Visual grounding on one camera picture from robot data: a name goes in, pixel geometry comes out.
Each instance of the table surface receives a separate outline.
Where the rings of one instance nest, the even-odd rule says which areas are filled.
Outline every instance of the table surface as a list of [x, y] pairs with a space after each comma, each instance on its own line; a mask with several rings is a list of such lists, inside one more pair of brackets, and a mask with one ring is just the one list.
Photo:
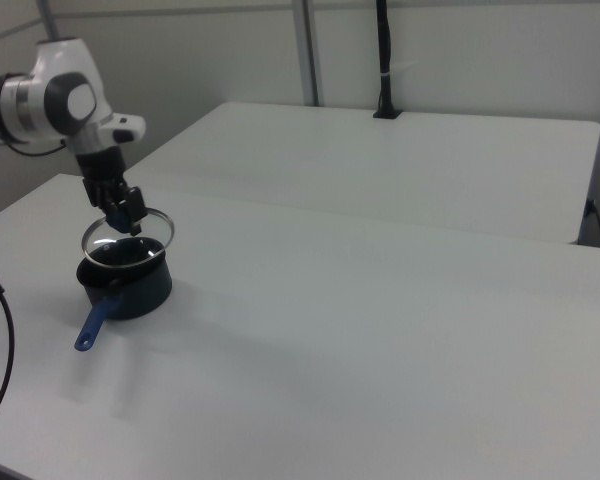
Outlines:
[[[174, 290], [73, 343], [98, 213], [0, 213], [0, 465], [35, 480], [600, 479], [600, 250], [145, 188]], [[6, 358], [0, 310], [0, 381]]]
[[140, 185], [575, 242], [600, 125], [228, 103], [132, 168]]

